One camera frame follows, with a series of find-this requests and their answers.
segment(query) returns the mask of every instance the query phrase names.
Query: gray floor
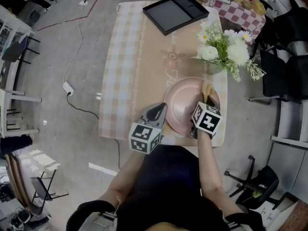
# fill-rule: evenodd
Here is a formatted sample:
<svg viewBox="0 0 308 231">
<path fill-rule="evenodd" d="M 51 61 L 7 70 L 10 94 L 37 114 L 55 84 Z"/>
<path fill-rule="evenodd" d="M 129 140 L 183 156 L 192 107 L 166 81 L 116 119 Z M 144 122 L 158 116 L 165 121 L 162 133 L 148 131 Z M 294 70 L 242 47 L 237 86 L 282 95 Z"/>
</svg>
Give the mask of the gray floor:
<svg viewBox="0 0 308 231">
<path fill-rule="evenodd" d="M 78 18 L 81 0 L 59 0 L 35 25 L 38 30 L 49 25 Z M 98 0 L 87 18 L 80 20 L 84 37 L 82 48 L 72 62 L 67 79 L 76 93 L 70 101 L 98 114 L 99 101 L 95 93 L 101 92 L 104 63 L 116 18 L 116 5 L 134 0 Z M 89 0 L 82 16 L 88 14 L 94 1 Z M 69 192 L 69 196 L 46 204 L 45 213 L 50 213 L 50 224 L 55 230 L 65 230 L 69 216 L 77 206 L 93 200 L 104 193 L 112 176 L 101 172 L 100 167 L 118 171 L 117 144 L 113 139 L 98 135 L 95 116 L 70 107 L 62 88 L 62 77 L 80 41 L 77 20 L 60 23 L 39 30 L 35 38 L 41 43 L 32 43 L 40 55 L 26 56 L 32 64 L 21 66 L 18 90 L 29 96 L 43 98 L 42 103 L 17 103 L 21 107 L 24 124 L 39 128 L 34 144 L 22 150 L 20 160 L 29 195 L 34 190 L 29 177 L 39 176 L 43 170 L 58 168 L 53 189 L 57 193 Z M 264 106 L 247 101 L 250 96 L 262 93 L 262 82 L 254 82 L 248 73 L 241 72 L 242 81 L 228 79 L 228 115 L 225 142 L 215 149 L 219 168 L 244 177 L 249 167 L 248 156 L 256 158 L 256 171 L 266 164 L 271 148 L 270 136 L 275 132 L 278 104 Z M 121 165 L 130 151 L 120 142 Z M 90 168 L 89 163 L 96 165 Z M 236 183 L 223 176 L 228 191 Z"/>
</svg>

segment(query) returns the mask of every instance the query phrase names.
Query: plate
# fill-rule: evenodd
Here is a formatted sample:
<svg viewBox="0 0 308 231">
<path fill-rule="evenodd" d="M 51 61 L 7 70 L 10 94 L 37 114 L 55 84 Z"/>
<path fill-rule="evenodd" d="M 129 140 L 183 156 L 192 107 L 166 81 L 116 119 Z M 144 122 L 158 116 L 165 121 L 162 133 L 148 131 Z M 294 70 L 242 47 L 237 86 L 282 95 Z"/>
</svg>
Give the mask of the plate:
<svg viewBox="0 0 308 231">
<path fill-rule="evenodd" d="M 168 105 L 167 122 L 182 135 L 190 134 L 193 126 L 192 112 L 201 93 L 203 82 L 203 79 L 196 77 L 181 79 L 169 89 L 165 96 L 165 103 Z M 211 97 L 220 104 L 216 91 Z"/>
</svg>

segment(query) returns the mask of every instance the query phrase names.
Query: black tray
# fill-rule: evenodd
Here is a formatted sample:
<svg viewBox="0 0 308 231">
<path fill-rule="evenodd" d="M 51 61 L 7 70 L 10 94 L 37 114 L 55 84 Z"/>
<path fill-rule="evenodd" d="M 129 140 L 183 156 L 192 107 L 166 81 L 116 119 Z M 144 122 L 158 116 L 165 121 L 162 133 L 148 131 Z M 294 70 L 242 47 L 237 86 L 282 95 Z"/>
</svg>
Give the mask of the black tray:
<svg viewBox="0 0 308 231">
<path fill-rule="evenodd" d="M 196 0 L 161 0 L 144 7 L 143 12 L 165 36 L 209 14 Z"/>
</svg>

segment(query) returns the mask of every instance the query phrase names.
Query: tablecloth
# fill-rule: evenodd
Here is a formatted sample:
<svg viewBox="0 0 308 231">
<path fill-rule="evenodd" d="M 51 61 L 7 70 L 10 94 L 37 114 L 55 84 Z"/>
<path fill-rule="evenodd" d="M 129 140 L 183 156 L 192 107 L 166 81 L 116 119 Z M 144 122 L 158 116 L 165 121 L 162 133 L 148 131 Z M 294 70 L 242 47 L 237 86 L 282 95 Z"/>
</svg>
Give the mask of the tablecloth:
<svg viewBox="0 0 308 231">
<path fill-rule="evenodd" d="M 213 146 L 224 141 L 227 115 L 227 73 L 207 76 L 197 54 L 201 21 L 164 36 L 143 14 L 149 1 L 125 2 L 118 5 L 118 16 L 112 34 L 103 76 L 99 134 L 126 140 L 132 122 L 149 104 L 162 102 L 166 91 L 183 77 L 207 78 L 214 86 L 224 117 L 214 136 Z M 220 25 L 216 9 L 204 21 Z M 194 146 L 197 141 L 175 132 L 167 123 L 162 144 Z"/>
<path fill-rule="evenodd" d="M 253 9 L 247 10 L 241 4 L 232 1 L 230 4 L 218 0 L 204 0 L 204 6 L 218 10 L 219 16 L 240 25 L 252 35 L 252 42 L 259 35 L 266 20 L 265 16 L 257 15 Z"/>
</svg>

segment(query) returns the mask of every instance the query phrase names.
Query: flower bouquet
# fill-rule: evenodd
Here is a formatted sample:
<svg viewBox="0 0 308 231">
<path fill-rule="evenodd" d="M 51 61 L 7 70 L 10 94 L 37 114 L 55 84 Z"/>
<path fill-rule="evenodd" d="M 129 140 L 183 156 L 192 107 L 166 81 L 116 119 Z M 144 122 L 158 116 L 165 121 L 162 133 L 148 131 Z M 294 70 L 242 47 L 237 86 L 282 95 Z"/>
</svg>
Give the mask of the flower bouquet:
<svg viewBox="0 0 308 231">
<path fill-rule="evenodd" d="M 216 23 L 206 26 L 206 23 L 202 22 L 201 27 L 202 31 L 197 36 L 202 45 L 198 48 L 198 55 L 193 58 L 205 61 L 208 68 L 215 67 L 220 71 L 230 72 L 238 82 L 241 81 L 239 75 L 241 68 L 246 68 L 253 80 L 264 76 L 265 72 L 249 60 L 246 42 L 251 42 L 252 38 L 248 32 L 233 30 L 222 32 Z"/>
</svg>

